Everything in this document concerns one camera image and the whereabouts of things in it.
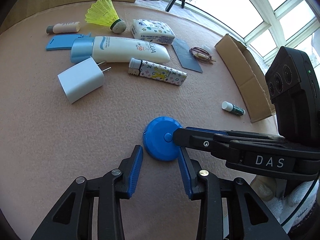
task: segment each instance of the window frame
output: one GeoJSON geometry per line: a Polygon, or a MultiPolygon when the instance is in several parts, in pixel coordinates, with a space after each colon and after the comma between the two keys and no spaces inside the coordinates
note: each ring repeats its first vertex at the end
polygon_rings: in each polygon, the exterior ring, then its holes
{"type": "MultiPolygon", "coordinates": [[[[200,8],[197,8],[188,3],[185,4],[185,8],[204,16],[205,18],[211,20],[218,26],[225,29],[228,33],[230,33],[236,39],[238,39],[247,47],[250,47],[254,52],[256,52],[266,65],[270,65],[272,63],[273,59],[275,58],[281,46],[294,48],[295,46],[300,44],[302,41],[304,41],[308,36],[314,33],[318,28],[320,28],[320,23],[318,22],[317,18],[314,17],[309,23],[307,23],[302,29],[300,29],[297,33],[295,33],[291,38],[289,38],[286,41],[284,38],[283,29],[279,22],[279,19],[285,16],[288,12],[290,12],[303,0],[286,0],[283,4],[281,4],[275,10],[272,9],[268,0],[249,0],[249,1],[253,4],[253,6],[258,11],[258,13],[261,15],[263,22],[259,26],[257,26],[255,29],[253,29],[244,38],[241,37],[234,30],[232,30],[229,26],[227,26],[220,20],[216,19],[213,15],[206,13],[200,8]],[[273,49],[264,57],[262,57],[250,44],[258,36],[264,33],[266,30],[270,30],[270,33],[276,43],[276,48],[273,49]]],[[[175,4],[181,5],[181,1],[177,0],[175,4]]]]}

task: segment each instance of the badminton shuttlecock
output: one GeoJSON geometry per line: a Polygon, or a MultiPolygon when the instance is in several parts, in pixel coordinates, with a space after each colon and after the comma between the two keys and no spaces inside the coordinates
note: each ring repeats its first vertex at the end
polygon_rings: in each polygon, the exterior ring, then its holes
{"type": "Polygon", "coordinates": [[[114,33],[123,33],[127,28],[125,22],[119,18],[111,0],[98,0],[93,3],[85,15],[85,21],[108,26],[114,33]]]}

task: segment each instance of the blue bottle cap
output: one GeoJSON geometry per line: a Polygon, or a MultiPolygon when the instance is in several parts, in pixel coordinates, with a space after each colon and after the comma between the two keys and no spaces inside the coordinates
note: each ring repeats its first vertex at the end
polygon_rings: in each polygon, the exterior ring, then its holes
{"type": "Polygon", "coordinates": [[[94,37],[75,39],[71,48],[70,60],[80,63],[92,56],[94,37]]]}
{"type": "Polygon", "coordinates": [[[172,141],[175,130],[182,126],[174,119],[160,116],[152,120],[143,133],[143,146],[147,152],[160,161],[173,161],[178,157],[179,148],[172,141]]]}

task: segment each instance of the cardboard flap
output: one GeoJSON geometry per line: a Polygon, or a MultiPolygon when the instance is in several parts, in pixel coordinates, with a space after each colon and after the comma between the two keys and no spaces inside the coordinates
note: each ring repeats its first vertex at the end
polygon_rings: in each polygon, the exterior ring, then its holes
{"type": "Polygon", "coordinates": [[[265,116],[271,116],[267,97],[256,78],[243,84],[239,90],[248,109],[251,122],[257,122],[264,119],[265,116]]]}
{"type": "Polygon", "coordinates": [[[263,72],[261,71],[261,69],[260,69],[259,65],[257,64],[257,62],[254,60],[254,57],[252,56],[250,51],[245,49],[243,51],[243,55],[244,55],[246,61],[248,62],[248,64],[250,65],[254,75],[256,76],[260,86],[262,87],[262,89],[263,89],[263,91],[265,93],[265,96],[267,98],[267,101],[268,101],[268,104],[270,106],[270,110],[271,110],[272,114],[275,114],[276,113],[276,108],[271,103],[268,85],[266,83],[266,79],[265,79],[265,76],[264,76],[263,72]]]}
{"type": "Polygon", "coordinates": [[[250,69],[247,61],[245,60],[243,54],[241,53],[238,46],[233,42],[232,38],[226,34],[216,45],[216,50],[222,57],[224,63],[228,67],[233,79],[235,80],[237,86],[241,86],[250,80],[254,74],[250,69]],[[248,65],[247,71],[239,66],[248,65]]]}
{"type": "Polygon", "coordinates": [[[240,41],[237,41],[235,38],[233,38],[233,37],[231,37],[231,36],[229,36],[232,40],[233,40],[233,42],[237,45],[237,47],[238,47],[238,49],[241,51],[241,53],[243,53],[246,49],[247,49],[247,47],[246,46],[244,46],[243,44],[242,44],[242,42],[240,42],[240,41]]]}

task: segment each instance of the white glove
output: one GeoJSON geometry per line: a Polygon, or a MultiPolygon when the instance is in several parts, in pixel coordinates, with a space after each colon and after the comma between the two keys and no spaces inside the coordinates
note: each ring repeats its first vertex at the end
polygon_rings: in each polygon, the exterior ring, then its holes
{"type": "MultiPolygon", "coordinates": [[[[270,209],[272,214],[281,224],[295,210],[295,208],[298,206],[298,204],[301,202],[301,200],[309,190],[311,184],[312,181],[302,182],[289,195],[280,199],[275,197],[276,180],[274,178],[257,175],[251,182],[250,186],[263,200],[265,205],[270,209]]],[[[315,187],[313,188],[303,205],[299,208],[298,212],[283,226],[283,229],[284,231],[286,231],[286,233],[290,231],[291,227],[300,223],[302,219],[309,213],[316,201],[318,187],[319,181],[317,181],[315,187]]]]}

